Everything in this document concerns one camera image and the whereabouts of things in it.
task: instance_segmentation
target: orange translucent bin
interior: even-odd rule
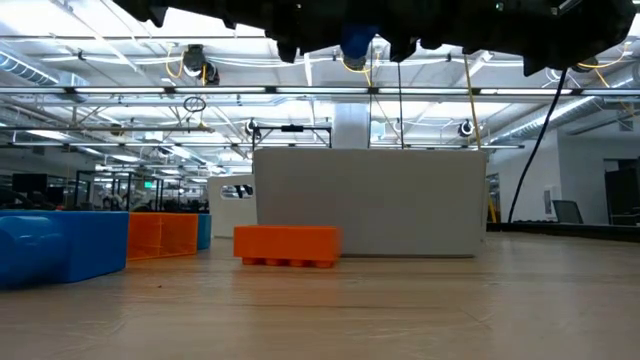
[[[127,260],[192,255],[197,248],[197,214],[129,214]]]

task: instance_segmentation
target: yellow cable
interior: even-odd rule
[[[376,61],[378,60],[380,60],[380,53],[376,53]],[[349,69],[349,67],[344,63],[344,60],[342,58],[340,58],[340,62],[342,63],[342,66],[344,66],[344,68],[349,70],[350,72],[357,73],[357,74],[364,74],[364,77],[367,79],[367,84],[369,84],[369,87],[372,86],[371,77],[369,77],[369,73],[374,68],[373,64],[371,64],[370,68],[365,70],[353,70],[353,69]]]
[[[600,70],[596,69],[596,74],[598,74],[598,77],[600,78],[600,80],[602,81],[604,86],[606,86],[608,88],[611,87],[611,86],[609,86],[609,83],[607,82],[607,80],[604,79],[604,76],[602,76],[602,74],[600,73]]]
[[[600,81],[602,81],[604,86],[606,86],[608,88],[611,87],[609,85],[609,83],[607,82],[607,80],[605,80],[604,76],[602,76],[602,73],[598,69],[596,69],[596,74],[598,74],[598,77],[600,78]],[[631,115],[634,119],[638,119],[638,116],[636,114],[634,114],[633,109],[630,109],[629,106],[627,106],[627,104],[625,104],[624,102],[620,101],[620,105],[622,105],[622,107],[627,111],[627,113],[629,113],[629,115]]]
[[[371,78],[369,77],[369,74],[364,73],[364,77],[367,79],[367,84],[369,84],[369,87],[371,87]]]
[[[624,45],[624,49],[622,50],[622,55],[620,55],[620,58],[618,58],[618,60],[614,61],[614,62],[610,62],[608,64],[605,65],[587,65],[587,64],[583,64],[583,63],[578,63],[578,65],[587,68],[587,69],[604,69],[604,68],[608,68],[609,66],[615,65],[617,63],[619,63],[620,61],[622,61],[622,59],[624,59],[625,57],[625,53],[627,52],[627,49],[629,48],[628,44]]]
[[[169,51],[167,52],[167,62],[164,65],[165,65],[165,68],[167,69],[167,74],[169,74],[169,76],[171,76],[174,79],[178,79],[180,76],[182,76],[182,67],[184,65],[184,51],[180,55],[180,71],[178,72],[178,75],[176,75],[169,68],[169,57],[171,56],[172,49],[173,49],[173,44],[170,44]]]
[[[476,133],[476,142],[478,143],[478,151],[482,149],[482,139],[480,138],[480,128],[478,127],[478,117],[476,116],[476,104],[473,98],[473,88],[471,87],[471,74],[469,73],[469,60],[467,59],[467,55],[464,56],[464,71],[467,76],[467,89],[469,90],[469,99],[471,100],[471,114],[473,115],[473,128]],[[489,212],[491,213],[491,220],[494,224],[498,222],[498,218],[496,217],[496,209],[493,207],[493,199],[491,199],[491,195],[487,192],[487,197],[489,198]]]

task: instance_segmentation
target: black cable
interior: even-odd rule
[[[400,71],[400,63],[398,63],[398,97],[400,98],[400,144],[404,149],[404,120],[402,117],[402,75]]]
[[[558,100],[560,99],[560,93],[562,93],[562,88],[564,87],[564,80],[567,77],[567,69],[562,72],[560,75],[560,80],[558,82],[558,90],[556,90],[556,95],[553,97],[553,101],[551,102],[551,107],[549,108],[549,113],[547,113],[546,119],[544,119],[544,124],[542,124],[542,129],[540,129],[540,134],[538,135],[538,140],[536,140],[536,145],[533,147],[533,151],[531,152],[531,156],[529,156],[529,160],[522,171],[522,175],[520,175],[520,180],[518,181],[518,187],[516,188],[516,194],[513,197],[513,202],[511,203],[511,210],[509,210],[509,223],[513,220],[513,211],[516,208],[516,203],[518,202],[518,196],[520,195],[520,190],[522,189],[522,183],[524,182],[525,176],[527,176],[527,171],[529,171],[529,167],[531,166],[531,162],[533,158],[536,156],[538,152],[538,147],[540,147],[540,143],[542,142],[542,138],[544,137],[544,133],[547,131],[547,126],[549,125],[549,121],[551,121],[551,115],[553,115],[553,111],[556,109],[556,105],[558,105]]]

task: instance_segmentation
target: ceiling light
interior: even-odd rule
[[[412,148],[429,148],[429,149],[462,149],[462,145],[450,145],[450,144],[408,144],[408,146]]]
[[[164,81],[164,82],[168,82],[168,83],[169,83],[169,84],[171,84],[172,86],[176,86],[176,83],[175,83],[173,80],[169,79],[169,78],[162,78],[162,79],[160,79],[160,80],[162,80],[162,81]]]
[[[185,158],[185,159],[190,159],[191,158],[191,153],[188,152],[187,150],[179,147],[179,146],[174,146],[174,147],[172,147],[170,149],[167,149],[167,150],[171,151],[175,155],[178,155],[178,156],[180,156],[182,158]]]
[[[67,135],[57,132],[57,131],[49,131],[49,130],[30,130],[27,131],[29,134],[38,135],[42,137],[46,137],[54,140],[67,140]]]
[[[111,155],[112,158],[120,160],[120,161],[124,161],[124,162],[138,162],[140,161],[139,158],[135,157],[135,156],[129,156],[129,155]]]
[[[60,87],[0,87],[1,94],[64,94]]]
[[[104,154],[103,154],[103,153],[101,153],[100,151],[93,150],[93,149],[89,149],[89,148],[86,148],[86,147],[81,147],[80,149],[82,149],[82,151],[84,151],[84,152],[86,152],[86,153],[89,153],[89,154],[91,154],[91,155],[97,155],[97,156],[102,156],[102,155],[104,155]]]
[[[99,147],[116,147],[118,143],[69,143],[70,146],[99,146]]]
[[[165,144],[165,143],[124,143],[123,145],[127,147],[175,146],[175,144]]]
[[[162,94],[164,88],[160,87],[109,87],[109,88],[95,88],[95,87],[77,87],[75,88],[77,93],[80,94]]]
[[[398,88],[380,88],[380,94],[399,94]],[[402,88],[402,94],[407,95],[467,95],[467,89],[451,89],[451,88]]]
[[[63,143],[56,143],[56,142],[18,142],[18,143],[10,143],[11,145],[15,145],[15,146],[64,146]]]
[[[524,145],[487,145],[482,146],[483,149],[508,150],[508,149],[524,149]]]
[[[277,87],[277,93],[283,94],[366,94],[367,88],[357,87]]]
[[[571,94],[572,89],[563,89],[562,95]],[[482,89],[480,95],[555,95],[556,89]]]
[[[637,96],[640,95],[638,89],[597,89],[597,90],[582,90],[582,95],[592,96]]]
[[[263,93],[266,91],[264,87],[177,87],[175,91],[180,94],[238,94],[238,93]]]

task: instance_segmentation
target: white partition wall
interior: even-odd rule
[[[253,175],[211,177],[207,183],[209,192],[209,211],[214,237],[233,237],[233,228],[237,225],[256,225],[256,197],[225,198],[222,189],[225,186],[250,185],[255,189]]]
[[[337,226],[346,255],[473,256],[485,165],[480,151],[261,149],[258,221]]]

